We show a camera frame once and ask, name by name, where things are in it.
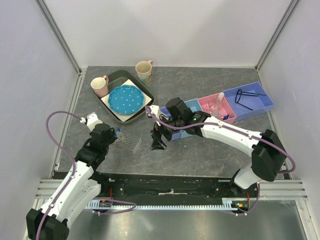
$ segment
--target red wire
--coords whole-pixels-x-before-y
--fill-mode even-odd
[[[249,193],[249,192],[246,192],[246,196],[247,196],[247,200],[245,201],[244,204],[246,204],[247,202],[249,202],[249,200],[250,200],[250,193]]]

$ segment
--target blue plate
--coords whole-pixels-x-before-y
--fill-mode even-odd
[[[136,86],[117,86],[109,94],[110,108],[117,114],[129,115],[137,112],[143,105],[145,96]]]

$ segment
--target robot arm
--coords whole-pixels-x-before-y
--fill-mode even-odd
[[[31,240],[36,239],[40,221],[49,207],[51,209],[45,218],[39,239],[67,239],[75,219],[101,192],[101,184],[108,185],[109,179],[96,170],[108,154],[109,145],[117,139],[115,130],[99,120],[94,112],[89,114],[86,120],[83,118],[81,122],[86,123],[92,131],[91,138],[87,139],[75,157],[75,175],[72,176],[72,170],[70,170],[50,199],[39,210],[31,209],[27,214],[28,237]]]
[[[215,139],[233,146],[252,158],[251,164],[238,170],[233,176],[232,184],[235,186],[235,191],[248,189],[252,184],[260,180],[272,182],[281,170],[286,157],[269,145],[251,138],[252,136],[259,139],[263,138],[285,150],[275,132],[271,130],[266,130],[264,133],[250,131],[222,122],[203,111],[192,112],[178,97],[170,100],[166,104],[166,108],[170,113],[170,116],[162,118],[162,121],[166,124],[172,127],[185,127],[198,123],[216,123],[217,126],[204,124],[186,128],[185,130],[188,134]],[[152,114],[158,119],[161,119],[160,117],[164,115],[156,105],[150,106],[150,109]],[[166,127],[157,121],[153,130],[150,132],[153,138],[151,150],[165,150],[167,146],[161,140],[161,136],[164,135],[165,138],[170,141],[172,134],[177,131],[178,130]]]

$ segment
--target black tray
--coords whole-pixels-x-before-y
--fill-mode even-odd
[[[149,91],[149,89],[139,80],[137,80],[133,75],[131,75],[131,73],[129,73],[126,70],[118,70],[115,71],[113,73],[111,73],[110,75],[108,75],[109,78],[109,83],[108,83],[108,89],[109,89],[109,93],[115,89],[116,87],[121,86],[122,84],[124,84],[128,79],[130,79],[142,92],[144,92],[146,95],[149,96],[149,98],[151,98],[151,101],[147,104],[148,106],[150,106],[154,100],[155,97],[153,96],[153,94]],[[146,109],[143,107],[142,109],[140,109],[134,116],[130,117],[128,120],[126,121],[121,121],[109,108],[107,108],[107,106],[102,102],[102,100],[97,97],[97,95],[95,95],[95,97],[99,100],[99,102],[104,106],[105,109],[107,109],[107,111],[109,113],[111,113],[115,120],[123,125],[129,125],[132,124],[133,122],[135,122],[139,117],[144,116]]]

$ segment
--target ceramic mug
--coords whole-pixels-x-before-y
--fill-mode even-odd
[[[109,82],[108,76],[96,77],[95,79],[93,79],[91,81],[90,85],[91,85],[94,93],[99,98],[103,98],[109,93],[108,82]]]
[[[145,85],[150,86],[152,81],[151,70],[153,66],[153,61],[141,61],[135,65],[136,74],[141,82]]]

